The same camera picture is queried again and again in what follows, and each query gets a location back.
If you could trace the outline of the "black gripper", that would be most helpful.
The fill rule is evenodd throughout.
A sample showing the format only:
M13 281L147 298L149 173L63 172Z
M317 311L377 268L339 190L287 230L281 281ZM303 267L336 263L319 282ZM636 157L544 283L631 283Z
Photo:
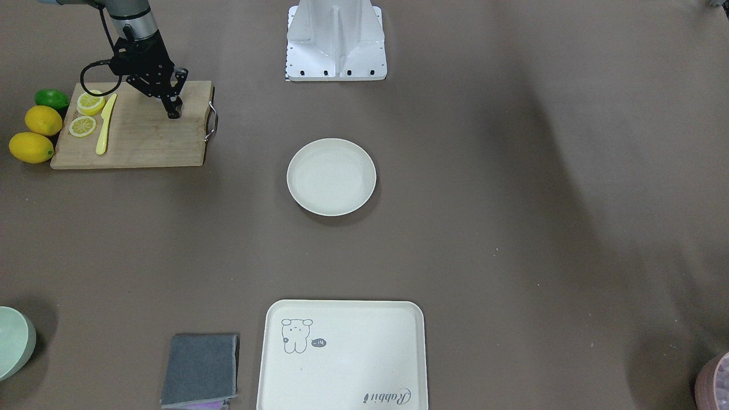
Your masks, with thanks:
M118 38L110 67L114 75L127 76L130 84L147 96L159 98L164 109L179 110L180 94L189 75L187 68L175 68L161 34L146 39Z

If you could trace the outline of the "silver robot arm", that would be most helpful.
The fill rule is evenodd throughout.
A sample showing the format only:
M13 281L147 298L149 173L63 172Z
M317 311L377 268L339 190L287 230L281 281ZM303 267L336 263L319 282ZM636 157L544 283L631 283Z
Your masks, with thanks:
M100 13L113 56L89 63L81 70L80 84L92 96L106 96L121 81L142 94L159 99L169 119L180 118L180 94L188 71L172 62L148 1L51 1L52 5L88 5ZM107 65L118 77L117 85L106 92L93 92L84 84L84 75L93 67Z

